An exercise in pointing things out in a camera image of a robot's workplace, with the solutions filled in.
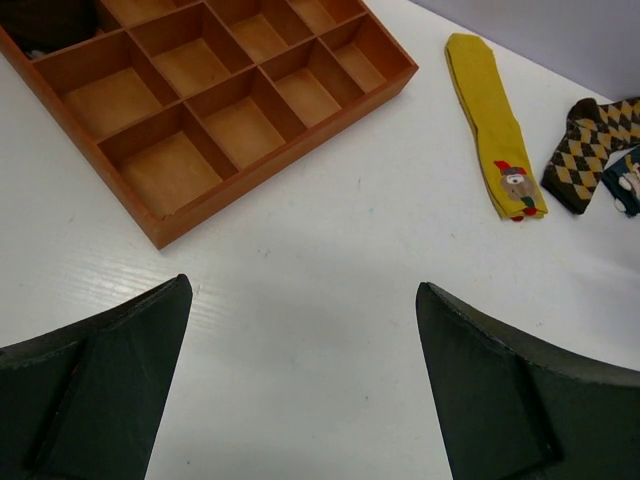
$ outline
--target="sock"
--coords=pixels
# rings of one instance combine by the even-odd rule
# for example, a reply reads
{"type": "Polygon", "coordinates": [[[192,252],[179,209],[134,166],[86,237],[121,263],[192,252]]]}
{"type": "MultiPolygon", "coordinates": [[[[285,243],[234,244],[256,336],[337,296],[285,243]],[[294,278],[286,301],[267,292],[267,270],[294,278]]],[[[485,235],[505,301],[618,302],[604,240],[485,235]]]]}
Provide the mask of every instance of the sock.
{"type": "Polygon", "coordinates": [[[502,218],[521,221],[547,213],[491,49],[475,35],[454,34],[447,62],[473,131],[489,196],[502,218]]]}
{"type": "Polygon", "coordinates": [[[615,199],[616,208],[628,217],[640,213],[640,147],[628,153],[602,175],[602,183],[615,199]]]}
{"type": "Polygon", "coordinates": [[[580,100],[567,116],[567,130],[545,168],[542,186],[570,212],[582,215],[612,152],[640,144],[640,97],[610,105],[580,100]]]}

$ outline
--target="orange wooden box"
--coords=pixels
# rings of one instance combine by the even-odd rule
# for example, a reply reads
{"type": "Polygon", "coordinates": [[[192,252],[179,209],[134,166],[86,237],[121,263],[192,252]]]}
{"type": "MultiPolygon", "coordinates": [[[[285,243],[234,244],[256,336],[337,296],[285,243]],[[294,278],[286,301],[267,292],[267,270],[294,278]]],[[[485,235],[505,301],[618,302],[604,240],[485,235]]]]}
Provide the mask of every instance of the orange wooden box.
{"type": "Polygon", "coordinates": [[[98,0],[95,38],[0,48],[162,248],[397,95],[418,67],[359,0],[98,0]]]}

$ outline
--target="red hat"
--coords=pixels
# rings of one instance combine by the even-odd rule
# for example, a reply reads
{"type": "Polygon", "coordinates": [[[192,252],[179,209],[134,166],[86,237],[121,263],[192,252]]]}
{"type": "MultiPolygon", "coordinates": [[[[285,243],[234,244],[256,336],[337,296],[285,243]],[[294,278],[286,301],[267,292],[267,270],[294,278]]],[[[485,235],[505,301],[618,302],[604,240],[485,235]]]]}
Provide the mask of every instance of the red hat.
{"type": "Polygon", "coordinates": [[[527,171],[522,167],[512,167],[504,160],[493,162],[500,169],[502,175],[526,175],[527,171]]]}

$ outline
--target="tray compartment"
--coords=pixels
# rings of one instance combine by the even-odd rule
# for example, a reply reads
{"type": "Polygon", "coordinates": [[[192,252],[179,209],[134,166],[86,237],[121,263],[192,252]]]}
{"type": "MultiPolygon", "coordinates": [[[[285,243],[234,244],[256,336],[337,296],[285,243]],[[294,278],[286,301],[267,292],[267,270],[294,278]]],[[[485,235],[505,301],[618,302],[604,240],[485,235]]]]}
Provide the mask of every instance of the tray compartment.
{"type": "Polygon", "coordinates": [[[357,0],[289,0],[289,3],[316,34],[364,12],[357,0]]]}
{"type": "Polygon", "coordinates": [[[100,148],[160,220],[237,173],[184,105],[143,120],[100,148]]]}
{"type": "Polygon", "coordinates": [[[319,41],[304,43],[262,68],[293,111],[309,128],[364,95],[319,41]]]}
{"type": "Polygon", "coordinates": [[[286,0],[207,1],[258,63],[313,36],[286,0]]]}
{"type": "Polygon", "coordinates": [[[322,40],[365,92],[411,68],[407,57],[368,15],[326,33],[322,40]]]}
{"type": "Polygon", "coordinates": [[[33,62],[76,120],[101,139],[177,100],[125,32],[33,62]]]}
{"type": "Polygon", "coordinates": [[[146,22],[173,12],[194,0],[102,0],[125,26],[146,22]]]}
{"type": "Polygon", "coordinates": [[[189,104],[209,134],[243,169],[306,131],[257,69],[193,97],[189,104]]]}
{"type": "Polygon", "coordinates": [[[132,33],[183,97],[252,65],[204,4],[136,27],[132,33]]]}
{"type": "Polygon", "coordinates": [[[96,14],[98,15],[98,31],[96,32],[96,36],[122,28],[120,21],[101,0],[95,0],[94,5],[96,7],[96,14]]]}

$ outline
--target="yellow sock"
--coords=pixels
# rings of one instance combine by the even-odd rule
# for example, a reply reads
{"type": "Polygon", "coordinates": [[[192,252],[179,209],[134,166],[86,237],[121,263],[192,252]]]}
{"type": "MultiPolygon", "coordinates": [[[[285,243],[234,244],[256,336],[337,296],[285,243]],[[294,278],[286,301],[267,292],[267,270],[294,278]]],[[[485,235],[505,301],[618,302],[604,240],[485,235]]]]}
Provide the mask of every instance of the yellow sock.
{"type": "Polygon", "coordinates": [[[475,35],[453,34],[447,62],[476,140],[491,201],[502,218],[542,218],[547,212],[531,171],[491,49],[475,35]]]}

